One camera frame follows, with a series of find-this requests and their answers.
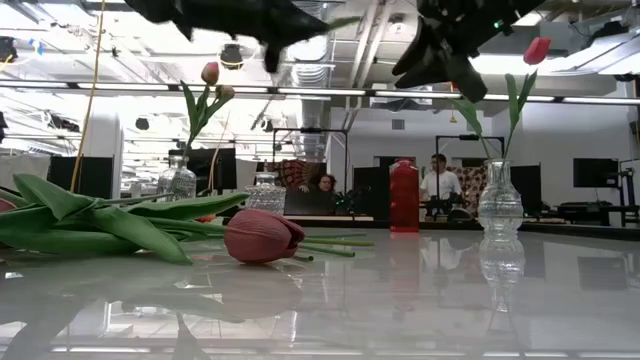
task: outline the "tulip leaf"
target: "tulip leaf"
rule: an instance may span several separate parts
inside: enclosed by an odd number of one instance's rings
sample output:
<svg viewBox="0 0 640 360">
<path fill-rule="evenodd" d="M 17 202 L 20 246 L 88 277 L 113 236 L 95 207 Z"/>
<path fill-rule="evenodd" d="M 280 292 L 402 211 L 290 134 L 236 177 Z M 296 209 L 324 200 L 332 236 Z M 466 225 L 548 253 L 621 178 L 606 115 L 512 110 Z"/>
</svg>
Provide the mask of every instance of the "tulip leaf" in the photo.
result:
<svg viewBox="0 0 640 360">
<path fill-rule="evenodd" d="M 109 233 L 46 229 L 15 231 L 0 241 L 12 248 L 49 254 L 121 255 L 132 254 L 140 246 Z"/>
<path fill-rule="evenodd" d="M 360 22 L 361 19 L 362 18 L 360 16 L 343 17 L 343 18 L 335 19 L 329 22 L 327 25 L 329 25 L 329 31 L 332 31 L 332 30 L 339 29 L 341 27 L 345 27 L 347 25 Z"/>
<path fill-rule="evenodd" d="M 184 93 L 184 98 L 187 101 L 187 111 L 189 114 L 189 126 L 190 129 L 194 129 L 197 127 L 198 116 L 196 114 L 196 99 L 193 97 L 193 93 L 189 86 L 182 80 L 180 80 L 180 84 L 182 84 L 182 92 Z"/>
<path fill-rule="evenodd" d="M 522 112 L 522 108 L 527 103 L 527 98 L 531 93 L 531 89 L 533 89 L 533 84 L 536 83 L 536 79 L 538 78 L 538 70 L 536 70 L 531 76 L 527 74 L 524 78 L 524 84 L 522 85 L 522 90 L 520 90 L 520 97 L 518 97 L 518 109 Z"/>
<path fill-rule="evenodd" d="M 473 131 L 482 136 L 482 124 L 478 121 L 478 114 L 476 113 L 476 107 L 467 99 L 454 100 L 451 99 L 453 106 L 458 110 L 462 116 L 464 116 L 467 123 L 471 125 Z"/>
<path fill-rule="evenodd" d="M 520 121 L 520 107 L 518 106 L 518 88 L 516 79 L 511 74 L 505 74 L 507 80 L 507 92 L 509 93 L 509 118 L 511 119 L 511 129 L 515 129 Z"/>
<path fill-rule="evenodd" d="M 99 205 L 97 199 L 72 194 L 35 175 L 16 174 L 13 182 L 26 201 L 48 207 L 58 220 Z"/>
<path fill-rule="evenodd" d="M 93 210 L 88 216 L 102 230 L 151 250 L 166 261 L 190 264 L 180 244 L 171 235 L 156 229 L 147 219 L 109 207 Z"/>
<path fill-rule="evenodd" d="M 0 199 L 6 200 L 19 208 L 29 206 L 29 204 L 31 204 L 22 197 L 12 194 L 8 191 L 4 191 L 2 189 L 0 189 Z"/>
<path fill-rule="evenodd" d="M 183 199 L 173 202 L 141 203 L 125 210 L 131 214 L 174 220 L 193 220 L 230 209 L 249 197 L 245 193 Z"/>
</svg>

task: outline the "desk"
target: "desk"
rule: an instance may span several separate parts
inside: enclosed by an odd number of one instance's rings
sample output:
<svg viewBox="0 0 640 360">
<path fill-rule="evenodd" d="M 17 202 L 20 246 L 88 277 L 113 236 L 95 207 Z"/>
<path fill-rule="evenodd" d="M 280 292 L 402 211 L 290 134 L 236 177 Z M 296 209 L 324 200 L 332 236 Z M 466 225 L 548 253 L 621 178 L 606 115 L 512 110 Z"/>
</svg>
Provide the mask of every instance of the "desk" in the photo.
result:
<svg viewBox="0 0 640 360">
<path fill-rule="evenodd" d="M 314 254 L 314 262 L 259 267 L 239 265 L 219 242 L 187 244 L 192 266 L 145 256 L 14 259 L 0 267 L 0 352 L 45 360 L 168 360 L 179 351 L 238 360 L 640 352 L 635 275 L 615 266 L 590 271 L 581 261 L 626 262 L 640 243 L 520 233 L 525 265 L 513 256 L 501 263 L 524 266 L 509 275 L 508 314 L 495 311 L 499 285 L 483 276 L 481 231 L 366 232 L 376 247 L 355 258 Z"/>
</svg>

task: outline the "blurry black object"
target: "blurry black object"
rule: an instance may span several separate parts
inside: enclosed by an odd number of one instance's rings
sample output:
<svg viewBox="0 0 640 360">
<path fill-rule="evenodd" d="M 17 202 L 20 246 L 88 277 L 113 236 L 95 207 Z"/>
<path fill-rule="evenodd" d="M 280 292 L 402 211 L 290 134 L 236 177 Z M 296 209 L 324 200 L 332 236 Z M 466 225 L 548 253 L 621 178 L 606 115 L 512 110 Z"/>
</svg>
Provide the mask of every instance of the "blurry black object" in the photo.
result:
<svg viewBox="0 0 640 360">
<path fill-rule="evenodd" d="M 220 63 L 227 70 L 240 70 L 244 62 L 242 61 L 242 54 L 240 54 L 240 45 L 238 44 L 226 44 L 222 53 L 220 53 Z"/>
<path fill-rule="evenodd" d="M 396 87 L 451 81 L 469 101 L 482 100 L 487 88 L 468 57 L 499 32 L 509 35 L 513 23 L 543 2 L 492 0 L 479 6 L 476 0 L 418 0 L 416 37 L 392 70 L 404 74 Z"/>
<path fill-rule="evenodd" d="M 0 63 L 7 61 L 9 55 L 11 55 L 9 63 L 18 59 L 18 52 L 13 45 L 13 41 L 14 39 L 11 36 L 0 36 Z"/>
<path fill-rule="evenodd" d="M 71 189 L 76 157 L 52 156 L 47 180 L 65 190 Z M 81 195 L 111 199 L 113 194 L 113 158 L 87 157 L 80 161 L 76 192 Z"/>
<path fill-rule="evenodd" d="M 330 30 L 291 0 L 125 0 L 152 23 L 172 21 L 191 40 L 193 28 L 252 36 L 266 45 L 265 69 L 278 70 L 282 49 Z"/>
<path fill-rule="evenodd" d="M 196 174 L 196 193 L 209 186 L 211 160 L 215 149 L 189 150 L 187 169 Z M 169 156 L 183 154 L 183 150 L 169 150 Z M 234 190 L 238 187 L 236 173 L 236 149 L 219 149 L 214 171 L 213 188 L 218 190 Z"/>
</svg>

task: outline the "red tulip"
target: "red tulip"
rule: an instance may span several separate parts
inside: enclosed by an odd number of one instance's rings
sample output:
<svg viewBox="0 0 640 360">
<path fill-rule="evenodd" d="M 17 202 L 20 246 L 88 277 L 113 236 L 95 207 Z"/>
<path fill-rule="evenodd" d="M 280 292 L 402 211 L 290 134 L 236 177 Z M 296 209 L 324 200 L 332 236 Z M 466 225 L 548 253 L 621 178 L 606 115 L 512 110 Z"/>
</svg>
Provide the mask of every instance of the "red tulip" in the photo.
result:
<svg viewBox="0 0 640 360">
<path fill-rule="evenodd" d="M 264 264 L 293 256 L 304 232 L 282 216 L 264 210 L 237 213 L 224 234 L 229 255 L 248 264 Z"/>
<path fill-rule="evenodd" d="M 202 81 L 207 83 L 208 85 L 215 85 L 218 83 L 218 77 L 220 76 L 220 67 L 217 62 L 208 63 L 202 69 Z"/>
<path fill-rule="evenodd" d="M 550 38 L 535 38 L 524 53 L 524 62 L 529 65 L 540 64 L 549 53 Z"/>
<path fill-rule="evenodd" d="M 12 203 L 8 202 L 7 200 L 0 199 L 0 213 L 13 210 L 15 208 L 16 206 L 13 205 Z"/>
</svg>

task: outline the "wire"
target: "wire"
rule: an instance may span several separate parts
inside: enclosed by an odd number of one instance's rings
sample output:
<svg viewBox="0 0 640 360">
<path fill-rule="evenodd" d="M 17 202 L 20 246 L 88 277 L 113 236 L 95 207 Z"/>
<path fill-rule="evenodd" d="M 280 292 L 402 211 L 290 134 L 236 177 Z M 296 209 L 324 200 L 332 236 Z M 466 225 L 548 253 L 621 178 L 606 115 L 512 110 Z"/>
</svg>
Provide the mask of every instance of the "wire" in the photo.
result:
<svg viewBox="0 0 640 360">
<path fill-rule="evenodd" d="M 82 127 L 82 137 L 80 138 L 80 146 L 78 146 L 78 156 L 76 156 L 76 163 L 73 166 L 73 175 L 71 176 L 71 192 L 73 193 L 76 188 L 76 180 L 78 178 L 78 172 L 80 170 L 80 161 L 82 159 L 82 147 L 87 138 L 87 129 L 89 128 L 89 120 L 91 119 L 91 106 L 93 105 L 93 95 L 96 90 L 96 83 L 98 82 L 98 66 L 100 65 L 100 49 L 102 46 L 102 25 L 104 20 L 104 10 L 106 0 L 102 0 L 100 5 L 100 21 L 98 22 L 98 44 L 96 46 L 96 59 L 93 64 L 93 81 L 91 83 L 91 90 L 89 91 L 89 105 L 87 106 L 87 113 L 84 117 L 84 126 Z"/>
</svg>

